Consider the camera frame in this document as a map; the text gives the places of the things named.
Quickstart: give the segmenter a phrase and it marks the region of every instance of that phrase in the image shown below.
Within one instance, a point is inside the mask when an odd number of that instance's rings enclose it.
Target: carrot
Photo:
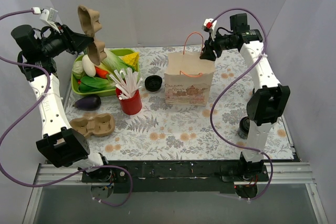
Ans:
[[[96,66],[94,67],[96,69],[96,74],[103,79],[107,79],[107,75],[109,75],[109,73],[105,70],[102,70],[100,68],[97,68]]]

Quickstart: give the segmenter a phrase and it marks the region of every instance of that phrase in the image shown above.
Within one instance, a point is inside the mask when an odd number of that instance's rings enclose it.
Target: green tray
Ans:
[[[134,53],[134,50],[129,49],[129,48],[111,49],[110,51],[112,53],[114,53],[115,55],[119,56],[119,57],[122,57],[122,56]],[[78,60],[82,60],[83,56],[84,55],[81,55],[81,56],[77,57],[77,59],[75,60],[75,62],[78,61]],[[138,62],[138,65],[137,65],[136,68],[137,68],[136,71],[140,73],[139,62]],[[81,93],[78,90],[79,84],[77,83],[77,79],[75,78],[75,76],[73,76],[73,74],[71,74],[71,87],[72,87],[72,90],[73,90],[74,93],[80,94],[80,95],[84,95],[84,96],[90,95],[90,94],[96,94],[96,95],[99,95],[100,97],[108,97],[109,95],[115,95],[116,94],[115,93],[116,89],[109,89],[109,90],[101,90],[101,91],[95,91],[95,92]]]

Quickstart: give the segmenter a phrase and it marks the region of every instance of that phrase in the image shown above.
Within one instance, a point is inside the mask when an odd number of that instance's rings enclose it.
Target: brown pulp holder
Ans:
[[[87,36],[94,38],[93,43],[88,47],[89,59],[95,65],[100,65],[100,61],[107,57],[107,54],[104,52],[105,43],[95,38],[95,33],[102,28],[99,22],[100,14],[98,11],[89,9],[83,5],[78,6],[77,11],[83,32]]]
[[[108,136],[114,131],[115,124],[113,115],[109,113],[85,115],[70,121],[71,127],[85,138],[91,135]]]

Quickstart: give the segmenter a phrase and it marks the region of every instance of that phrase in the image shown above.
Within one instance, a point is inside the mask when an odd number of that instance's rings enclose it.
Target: glass panel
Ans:
[[[125,194],[111,195],[120,202]],[[43,189],[35,224],[53,223],[317,223],[305,185],[271,185],[259,199],[220,197],[216,192],[134,193],[122,207],[92,200],[90,186]]]

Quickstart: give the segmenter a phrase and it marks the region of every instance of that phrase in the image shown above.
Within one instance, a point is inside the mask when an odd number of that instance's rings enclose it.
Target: red cup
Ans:
[[[122,94],[122,92],[118,88],[116,88],[115,90],[116,90],[115,92],[117,94],[117,98],[119,100],[119,96]],[[141,102],[139,90],[136,91],[135,95],[132,98],[125,99],[125,100],[124,99],[119,100],[119,102],[120,102],[122,111],[127,115],[135,115],[142,108],[142,102]]]

